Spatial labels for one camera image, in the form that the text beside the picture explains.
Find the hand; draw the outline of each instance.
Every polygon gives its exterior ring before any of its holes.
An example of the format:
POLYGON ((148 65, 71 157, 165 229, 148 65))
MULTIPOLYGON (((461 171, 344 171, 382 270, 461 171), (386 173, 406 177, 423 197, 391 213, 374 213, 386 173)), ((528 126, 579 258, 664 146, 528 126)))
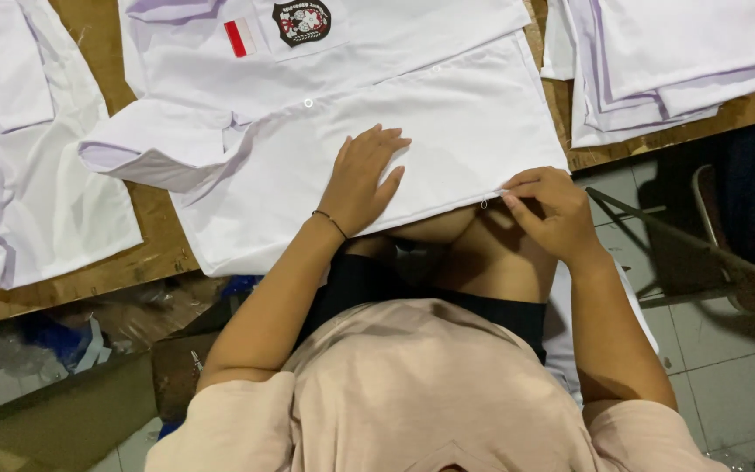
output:
POLYGON ((607 254, 593 227, 587 193, 565 171, 553 167, 525 170, 502 188, 509 190, 502 199, 520 227, 571 271, 589 267, 607 254), (532 213, 521 198, 538 200, 545 218, 532 213))
POLYGON ((380 124, 346 138, 317 210, 330 215, 347 237, 360 233, 378 219, 401 185, 404 166, 392 169, 380 187, 378 180, 392 155, 411 142, 401 138, 401 128, 383 129, 380 124))

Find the woman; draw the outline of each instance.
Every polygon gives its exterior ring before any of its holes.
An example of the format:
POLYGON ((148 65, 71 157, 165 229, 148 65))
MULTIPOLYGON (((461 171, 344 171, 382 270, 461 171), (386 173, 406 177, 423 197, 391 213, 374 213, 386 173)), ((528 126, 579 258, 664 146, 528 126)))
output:
POLYGON ((527 170, 504 184, 504 206, 393 231, 450 245, 429 288, 381 264, 386 236, 344 245, 398 188, 403 167, 378 181, 410 144, 400 136, 377 125, 346 140, 317 212, 217 338, 147 470, 724 469, 675 411, 565 172, 527 170), (583 412, 542 366, 557 260, 573 278, 583 412))

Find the woman's right hand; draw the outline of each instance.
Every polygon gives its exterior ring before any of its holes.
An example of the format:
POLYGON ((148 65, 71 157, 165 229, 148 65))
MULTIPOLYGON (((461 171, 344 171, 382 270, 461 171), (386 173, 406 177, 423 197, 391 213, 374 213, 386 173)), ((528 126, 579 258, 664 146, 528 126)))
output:
POLYGON ((520 227, 571 271, 607 256, 596 236, 587 193, 565 171, 554 167, 524 170, 502 188, 509 191, 502 199, 520 227), (530 211, 521 198, 540 202, 545 218, 530 211))

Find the shirt pocket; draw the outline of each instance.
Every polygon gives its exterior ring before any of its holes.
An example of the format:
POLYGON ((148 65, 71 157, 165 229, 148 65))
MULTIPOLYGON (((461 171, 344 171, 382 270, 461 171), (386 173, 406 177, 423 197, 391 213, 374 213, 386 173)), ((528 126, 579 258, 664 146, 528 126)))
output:
POLYGON ((258 24, 276 61, 308 56, 348 42, 340 0, 253 0, 258 24))

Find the black bracelet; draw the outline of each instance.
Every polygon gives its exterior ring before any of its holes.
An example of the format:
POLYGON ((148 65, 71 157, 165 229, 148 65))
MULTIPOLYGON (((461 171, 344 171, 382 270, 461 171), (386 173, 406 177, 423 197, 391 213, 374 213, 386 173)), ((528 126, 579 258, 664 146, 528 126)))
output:
POLYGON ((336 230, 339 231, 340 234, 342 234, 342 237, 345 238, 345 239, 348 239, 348 236, 346 236, 346 233, 342 230, 342 228, 340 228, 340 225, 337 224, 336 221, 334 221, 334 219, 331 218, 331 216, 328 213, 322 212, 320 210, 314 210, 314 212, 310 213, 310 216, 314 216, 317 213, 319 213, 320 215, 322 215, 325 218, 327 218, 330 222, 334 223, 334 226, 336 227, 336 230))

